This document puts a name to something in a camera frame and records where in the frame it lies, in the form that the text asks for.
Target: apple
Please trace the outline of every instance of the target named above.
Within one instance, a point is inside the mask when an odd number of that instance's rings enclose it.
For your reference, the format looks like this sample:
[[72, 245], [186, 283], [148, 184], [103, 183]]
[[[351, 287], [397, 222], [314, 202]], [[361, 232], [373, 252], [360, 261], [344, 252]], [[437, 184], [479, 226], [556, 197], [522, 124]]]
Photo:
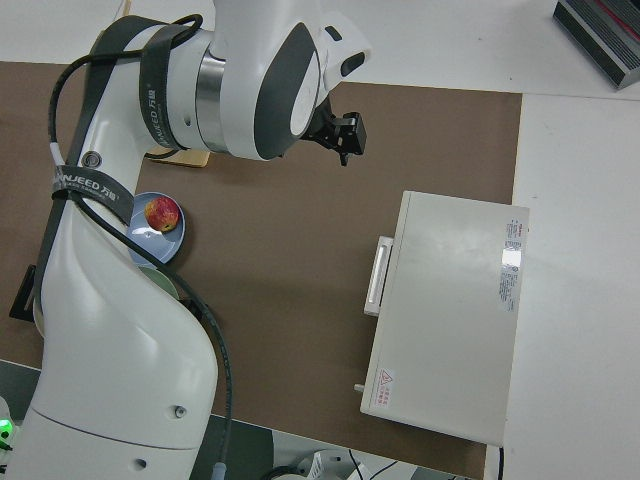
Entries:
[[154, 230], [169, 232], [180, 220], [180, 208], [169, 197], [156, 197], [144, 206], [144, 218]]

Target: screw hole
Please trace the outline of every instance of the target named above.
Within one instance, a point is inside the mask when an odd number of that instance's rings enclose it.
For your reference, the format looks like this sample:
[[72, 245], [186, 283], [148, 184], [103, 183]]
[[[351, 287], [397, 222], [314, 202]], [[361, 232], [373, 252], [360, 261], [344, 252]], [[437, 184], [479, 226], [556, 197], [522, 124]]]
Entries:
[[176, 418], [182, 418], [187, 414], [187, 409], [181, 405], [176, 405], [176, 409], [174, 411]]
[[133, 461], [132, 467], [133, 467], [134, 471], [139, 472], [139, 471], [144, 470], [145, 468], [147, 468], [147, 461], [143, 460], [141, 458], [136, 458]]

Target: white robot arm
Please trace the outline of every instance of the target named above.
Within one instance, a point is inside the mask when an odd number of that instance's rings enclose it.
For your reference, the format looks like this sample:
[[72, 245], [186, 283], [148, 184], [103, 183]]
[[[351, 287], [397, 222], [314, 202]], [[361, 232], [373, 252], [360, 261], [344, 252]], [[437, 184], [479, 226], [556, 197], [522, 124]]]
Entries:
[[[214, 351], [187, 309], [96, 224], [125, 232], [145, 152], [162, 145], [268, 160], [303, 138], [343, 164], [362, 153], [360, 116], [336, 118], [328, 99], [370, 55], [357, 29], [318, 0], [216, 7], [214, 32], [197, 17], [171, 25], [125, 17], [102, 33], [73, 67], [91, 64], [66, 161], [50, 112], [60, 192], [36, 273], [43, 367], [8, 480], [190, 475], [213, 403]], [[86, 204], [67, 202], [68, 190]]]

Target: label sticker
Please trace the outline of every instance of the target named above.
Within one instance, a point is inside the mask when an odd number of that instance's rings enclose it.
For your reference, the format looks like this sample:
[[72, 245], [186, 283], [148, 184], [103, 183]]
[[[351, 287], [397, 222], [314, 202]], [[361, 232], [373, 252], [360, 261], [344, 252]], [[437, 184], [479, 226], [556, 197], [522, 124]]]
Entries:
[[393, 381], [396, 373], [387, 368], [378, 370], [378, 379], [376, 381], [374, 406], [379, 408], [389, 408], [391, 402], [391, 393], [393, 392]]
[[500, 268], [500, 285], [498, 287], [500, 309], [513, 312], [518, 307], [518, 278], [522, 263], [522, 235], [524, 225], [514, 218], [505, 228], [504, 249], [502, 250], [502, 266]]

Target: wooden block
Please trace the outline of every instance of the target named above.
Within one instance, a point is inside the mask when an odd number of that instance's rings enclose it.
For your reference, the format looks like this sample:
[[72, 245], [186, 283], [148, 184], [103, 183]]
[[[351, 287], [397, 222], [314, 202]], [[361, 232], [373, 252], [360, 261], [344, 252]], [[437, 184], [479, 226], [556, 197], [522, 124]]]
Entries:
[[[154, 155], [161, 155], [163, 153], [170, 152], [171, 150], [168, 148], [157, 147], [149, 151], [148, 153]], [[206, 167], [209, 162], [210, 152], [204, 152], [202, 150], [181, 150], [175, 155], [171, 155], [167, 158], [148, 158], [152, 162], [157, 163], [170, 163], [171, 165], [182, 165], [185, 167], [196, 167], [202, 168]]]

